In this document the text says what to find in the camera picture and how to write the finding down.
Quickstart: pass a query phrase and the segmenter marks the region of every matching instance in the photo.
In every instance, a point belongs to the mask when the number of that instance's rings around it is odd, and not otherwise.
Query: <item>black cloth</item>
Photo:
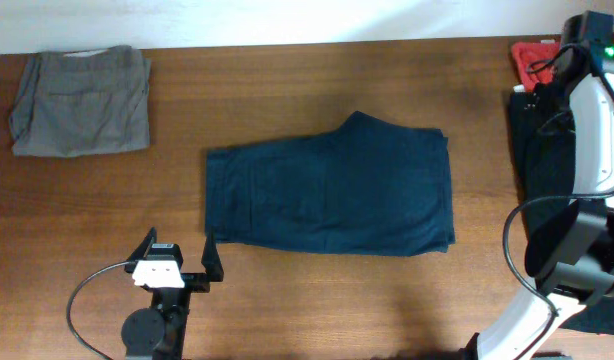
[[[542,112],[540,107],[534,107],[536,98],[533,94],[512,94],[508,108],[514,165],[524,197],[571,194],[574,187],[576,136],[566,128],[561,128],[557,133],[549,131],[549,135],[542,135],[539,129],[554,113]],[[527,234],[531,237],[568,203],[567,200],[550,201],[526,209],[524,220]],[[599,304],[575,315],[561,327],[614,335],[614,298],[604,298]]]
[[[355,112],[337,130],[207,157],[218,242],[412,256],[455,242],[447,139]]]

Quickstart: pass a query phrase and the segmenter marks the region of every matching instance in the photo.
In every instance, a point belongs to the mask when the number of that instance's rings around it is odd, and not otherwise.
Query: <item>wooden table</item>
[[[449,138],[457,244],[413,258],[220,245],[225,282],[192,298],[190,359],[355,359],[456,350],[519,284],[501,250],[518,201],[504,93],[510,38],[145,51],[152,146],[77,159],[15,158],[7,116],[26,56],[0,56],[0,359],[94,359],[65,304],[151,226],[200,271],[208,149],[318,134],[354,110]],[[520,222],[513,255],[522,264]],[[150,295],[116,271],[74,305],[82,335],[122,359],[120,328]],[[614,337],[558,330],[543,350],[614,359]]]

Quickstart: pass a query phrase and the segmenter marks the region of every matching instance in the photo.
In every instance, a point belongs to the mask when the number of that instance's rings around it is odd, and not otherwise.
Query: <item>red cloth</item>
[[[527,74],[527,66],[529,64],[547,59],[550,60],[560,48],[560,43],[542,44],[542,43],[515,43],[511,47],[511,55],[518,67],[518,74],[520,75],[520,81],[525,86],[526,91],[534,91],[534,87],[538,83],[547,84],[553,80],[553,75],[549,69],[539,72],[538,74]],[[534,66],[534,69],[538,69],[543,64]]]

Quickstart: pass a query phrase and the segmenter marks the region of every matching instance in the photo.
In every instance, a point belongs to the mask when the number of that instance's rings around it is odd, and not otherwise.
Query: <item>folded gray towel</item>
[[[129,46],[31,57],[9,118],[12,151],[75,157],[149,147],[150,65]]]

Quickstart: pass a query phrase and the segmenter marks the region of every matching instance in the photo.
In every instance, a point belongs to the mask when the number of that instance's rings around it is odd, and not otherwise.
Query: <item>folded cloth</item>
[[[148,147],[150,65],[129,46],[31,57],[9,118],[12,151],[74,157]]]
[[[548,84],[553,80],[554,77],[550,69],[536,74],[528,74],[527,68],[536,61],[551,60],[556,56],[559,48],[560,43],[558,42],[549,44],[518,42],[511,47],[511,55],[516,62],[518,75],[520,76],[520,81],[525,86],[525,91],[534,91],[536,84]],[[538,69],[542,65],[544,63],[538,63],[532,68]]]
[[[538,129],[553,114],[533,110],[529,105],[534,100],[533,94],[512,94],[508,108],[515,168],[525,198],[571,194],[576,166],[576,135],[568,131],[541,135]],[[528,207],[524,218],[529,236],[532,237],[539,227],[568,204],[569,201],[561,200]],[[614,298],[603,298],[600,303],[574,315],[561,327],[614,335]]]
[[[219,242],[411,256],[455,242],[447,139],[355,112],[336,131],[207,157]]]

